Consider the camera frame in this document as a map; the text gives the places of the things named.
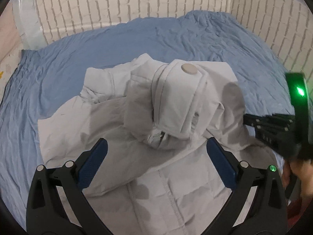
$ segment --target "white garment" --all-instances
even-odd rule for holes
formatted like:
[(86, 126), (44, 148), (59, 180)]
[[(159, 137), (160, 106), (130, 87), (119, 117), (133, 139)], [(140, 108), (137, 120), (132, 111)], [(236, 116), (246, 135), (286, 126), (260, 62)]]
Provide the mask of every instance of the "white garment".
[[(251, 141), (242, 125), (245, 111), (243, 98), (230, 67), (221, 62), (188, 62), (196, 65), (198, 70), (203, 69), (202, 75), (206, 75), (206, 82), (211, 84), (207, 89), (209, 94), (199, 94), (205, 107), (208, 107), (207, 113), (211, 114), (201, 124), (202, 127), (205, 125), (203, 136), (191, 137), (191, 140), (192, 132), (190, 127), (186, 127), (187, 130), (182, 133), (185, 138), (182, 138), (188, 140), (188, 144), (182, 148), (173, 148), (172, 151), (156, 151), (143, 143), (144, 140), (137, 140), (138, 135), (151, 134), (153, 127), (162, 131), (169, 129), (167, 133), (178, 132), (175, 131), (177, 126), (172, 126), (175, 120), (168, 117), (175, 108), (180, 108), (174, 101), (172, 103), (172, 99), (175, 99), (175, 95), (186, 92), (179, 92), (182, 84), (175, 79), (177, 73), (170, 70), (173, 78), (169, 79), (167, 89), (173, 84), (178, 84), (179, 87), (172, 88), (175, 89), (172, 92), (163, 91), (165, 94), (162, 95), (157, 93), (158, 86), (168, 83), (165, 80), (160, 81), (164, 70), (168, 66), (175, 68), (175, 65), (179, 69), (182, 63), (186, 62), (174, 60), (167, 65), (144, 54), (130, 63), (112, 69), (89, 68), (81, 96), (66, 102), (51, 118), (38, 121), (40, 148), (44, 164), (48, 168), (75, 160), (100, 137), (108, 141), (108, 154), (91, 185), (83, 192), (115, 235), (201, 234), (230, 193), (206, 153), (206, 138), (211, 135), (225, 149), (231, 149), (238, 160), (245, 159), (258, 168), (276, 164), (270, 149), (262, 145), (247, 147), (249, 143), (255, 142)], [(138, 79), (140, 73), (145, 73), (145, 81), (138, 85), (138, 81), (134, 79)], [(171, 98), (163, 105), (162, 100), (167, 96)], [(157, 105), (161, 107), (158, 122), (156, 116), (152, 115)], [(181, 122), (180, 125), (185, 122), (183, 118), (186, 118), (189, 110), (185, 109), (182, 116), (175, 118)], [(142, 118), (150, 120), (146, 131), (140, 131), (146, 125), (146, 120)], [(246, 212), (252, 196), (247, 201)], [(243, 211), (238, 222), (244, 217)]]

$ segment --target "metal bolt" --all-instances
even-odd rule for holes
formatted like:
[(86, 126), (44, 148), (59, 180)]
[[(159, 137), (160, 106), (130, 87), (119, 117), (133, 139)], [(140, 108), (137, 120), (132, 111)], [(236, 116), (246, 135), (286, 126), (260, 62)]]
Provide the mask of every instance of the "metal bolt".
[(71, 168), (73, 165), (74, 165), (73, 161), (68, 161), (65, 163), (65, 167), (67, 167), (67, 168)]
[(246, 161), (241, 161), (241, 162), (240, 162), (240, 166), (241, 166), (242, 168), (248, 168), (248, 167), (249, 167), (249, 164), (248, 164)]
[(43, 170), (43, 168), (44, 168), (44, 166), (43, 166), (43, 165), (39, 165), (39, 166), (37, 167), (37, 171), (42, 171), (42, 170)]

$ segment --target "blue gripper pad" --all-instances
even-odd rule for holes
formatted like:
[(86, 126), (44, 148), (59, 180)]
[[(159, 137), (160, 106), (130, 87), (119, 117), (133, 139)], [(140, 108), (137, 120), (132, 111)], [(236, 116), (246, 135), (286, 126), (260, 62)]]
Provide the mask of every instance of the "blue gripper pad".
[(90, 185), (107, 153), (108, 142), (106, 140), (102, 140), (91, 152), (90, 156), (78, 172), (77, 186), (79, 189), (82, 190)]
[(236, 186), (237, 186), (237, 172), (228, 161), (224, 152), (225, 150), (222, 148), (222, 146), (217, 142), (215, 138), (208, 139), (207, 153), (212, 163), (214, 164), (225, 187), (230, 188), (231, 190), (234, 190), (236, 189)]

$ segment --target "wrinkled blue sheet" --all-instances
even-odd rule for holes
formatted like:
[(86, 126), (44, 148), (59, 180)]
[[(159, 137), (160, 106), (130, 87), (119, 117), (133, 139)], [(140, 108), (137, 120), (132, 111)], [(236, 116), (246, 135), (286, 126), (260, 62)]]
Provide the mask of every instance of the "wrinkled blue sheet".
[(42, 163), (37, 120), (79, 95), (88, 67), (109, 68), (148, 53), (153, 59), (227, 62), (247, 112), (292, 113), (286, 71), (269, 47), (230, 14), (192, 11), (181, 18), (138, 18), (26, 50), (0, 106), (0, 189), (25, 228), (28, 191)]

